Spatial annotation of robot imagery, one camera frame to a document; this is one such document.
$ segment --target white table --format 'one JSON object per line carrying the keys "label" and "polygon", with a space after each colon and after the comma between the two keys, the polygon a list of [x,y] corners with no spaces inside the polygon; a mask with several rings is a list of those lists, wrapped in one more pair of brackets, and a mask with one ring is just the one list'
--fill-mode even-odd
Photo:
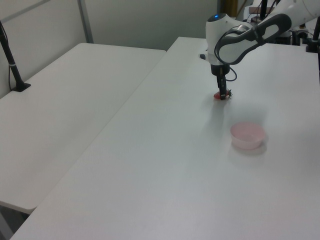
{"label": "white table", "polygon": [[31,213],[165,51],[82,43],[0,100],[0,205]]}
{"label": "white table", "polygon": [[[12,240],[317,239],[317,55],[260,47],[219,101],[206,48],[179,38]],[[240,121],[263,146],[232,146]]]}

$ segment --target white robot link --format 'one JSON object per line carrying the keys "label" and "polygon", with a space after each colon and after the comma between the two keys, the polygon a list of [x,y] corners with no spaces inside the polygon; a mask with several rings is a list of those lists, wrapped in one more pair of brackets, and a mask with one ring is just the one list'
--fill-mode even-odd
{"label": "white robot link", "polygon": [[281,0],[262,22],[252,26],[221,13],[208,19],[205,26],[207,52],[200,58],[211,64],[217,78],[220,99],[226,99],[226,74],[250,51],[275,39],[293,27],[320,16],[319,0]]}

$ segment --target plastic bowl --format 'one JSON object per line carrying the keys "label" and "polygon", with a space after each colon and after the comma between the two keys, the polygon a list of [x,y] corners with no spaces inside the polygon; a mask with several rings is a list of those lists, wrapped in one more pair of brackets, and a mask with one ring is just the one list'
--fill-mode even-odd
{"label": "plastic bowl", "polygon": [[232,143],[245,150],[258,148],[266,137],[264,129],[253,122],[238,122],[231,129]]}

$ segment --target red object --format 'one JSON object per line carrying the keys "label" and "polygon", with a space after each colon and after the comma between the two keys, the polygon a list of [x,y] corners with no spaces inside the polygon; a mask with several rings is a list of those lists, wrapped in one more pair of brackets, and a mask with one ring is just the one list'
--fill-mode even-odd
{"label": "red object", "polygon": [[[232,93],[231,93],[231,89],[229,90],[227,90],[226,91],[226,96],[228,97],[231,97],[232,96]],[[219,99],[220,100],[220,91],[218,91],[218,92],[216,92],[214,95],[213,95],[213,97],[215,98],[215,99]]]}

